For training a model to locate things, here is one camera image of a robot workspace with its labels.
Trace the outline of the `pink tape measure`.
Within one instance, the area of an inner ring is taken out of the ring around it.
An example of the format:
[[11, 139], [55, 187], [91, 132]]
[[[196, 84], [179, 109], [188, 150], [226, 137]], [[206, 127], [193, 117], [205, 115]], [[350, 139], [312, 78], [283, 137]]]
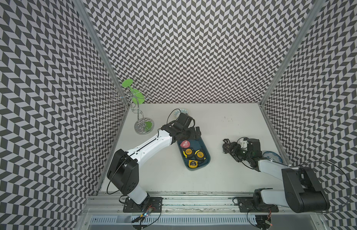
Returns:
[[183, 148], [183, 149], [187, 149], [187, 148], [190, 147], [190, 142], [189, 142], [188, 140], [184, 140], [184, 141], [182, 141], [182, 142], [180, 143], [179, 146], [180, 146], [181, 148]]

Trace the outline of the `teal plastic storage box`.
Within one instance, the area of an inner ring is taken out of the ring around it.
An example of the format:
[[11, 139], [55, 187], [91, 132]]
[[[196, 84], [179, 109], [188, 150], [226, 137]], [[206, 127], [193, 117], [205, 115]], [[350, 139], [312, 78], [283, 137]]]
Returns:
[[190, 142], [190, 148], [193, 148], [194, 152], [196, 152], [197, 150], [202, 150], [205, 154], [205, 157], [206, 159], [203, 161], [203, 162], [198, 162], [198, 167], [195, 168], [195, 169], [191, 169], [189, 168], [189, 160], [195, 160], [195, 156], [191, 159], [186, 159], [183, 155], [183, 148], [181, 148], [179, 145], [182, 141], [180, 142], [177, 142], [177, 146], [178, 146], [178, 149], [180, 151], [180, 154], [181, 154], [181, 157], [182, 157], [182, 160], [183, 160], [183, 163], [184, 165], [186, 166], [186, 168], [190, 171], [194, 171], [194, 170], [198, 170], [198, 169], [201, 169], [203, 167], [205, 167], [206, 165], [208, 165], [211, 161], [211, 156], [210, 156], [210, 153], [204, 143], [204, 140], [202, 138], [200, 138], [200, 140], [188, 140]]

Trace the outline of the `yellow black tape measure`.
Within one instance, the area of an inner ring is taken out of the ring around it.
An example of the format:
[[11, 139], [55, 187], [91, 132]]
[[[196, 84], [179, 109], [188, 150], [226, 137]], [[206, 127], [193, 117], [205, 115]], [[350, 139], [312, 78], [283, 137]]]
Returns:
[[195, 152], [194, 152], [193, 148], [186, 148], [183, 150], [183, 155], [186, 159], [191, 159], [194, 157]]
[[205, 154], [201, 149], [195, 152], [195, 159], [199, 162], [203, 162], [206, 159]]

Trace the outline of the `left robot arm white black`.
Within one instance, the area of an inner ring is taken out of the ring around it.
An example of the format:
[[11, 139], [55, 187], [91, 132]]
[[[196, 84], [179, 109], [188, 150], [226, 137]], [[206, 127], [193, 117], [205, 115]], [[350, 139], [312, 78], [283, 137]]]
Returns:
[[163, 125], [146, 142], [128, 151], [117, 150], [106, 174], [108, 185], [113, 184], [118, 192], [137, 205], [147, 204], [150, 196], [140, 185], [139, 167], [175, 142], [200, 137], [201, 132], [195, 119], [186, 113], [180, 113], [177, 119]]

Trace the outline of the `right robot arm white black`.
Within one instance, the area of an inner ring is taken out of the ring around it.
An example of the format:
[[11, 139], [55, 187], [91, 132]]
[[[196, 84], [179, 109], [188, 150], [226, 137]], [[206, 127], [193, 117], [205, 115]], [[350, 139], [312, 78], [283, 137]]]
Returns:
[[255, 211], [265, 212], [277, 206], [290, 208], [295, 213], [329, 210], [330, 201], [312, 168], [273, 161], [263, 156], [258, 139], [244, 140], [246, 148], [238, 142], [224, 139], [223, 152], [251, 170], [279, 179], [284, 186], [281, 190], [256, 189], [250, 201]]

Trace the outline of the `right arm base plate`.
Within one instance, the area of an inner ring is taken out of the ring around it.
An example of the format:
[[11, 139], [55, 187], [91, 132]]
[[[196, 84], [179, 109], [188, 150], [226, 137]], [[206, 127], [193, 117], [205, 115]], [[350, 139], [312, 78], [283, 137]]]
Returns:
[[276, 205], [265, 204], [260, 198], [254, 199], [252, 197], [236, 197], [236, 205], [239, 207], [241, 213], [259, 212], [259, 213], [277, 213], [279, 208]]

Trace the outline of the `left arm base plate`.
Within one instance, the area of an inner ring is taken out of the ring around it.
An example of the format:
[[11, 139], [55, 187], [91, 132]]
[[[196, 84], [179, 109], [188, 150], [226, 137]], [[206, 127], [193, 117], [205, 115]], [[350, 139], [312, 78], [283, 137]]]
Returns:
[[123, 204], [124, 213], [144, 213], [150, 210], [152, 213], [162, 211], [162, 197], [147, 197], [141, 204], [135, 203], [131, 198], [127, 198]]

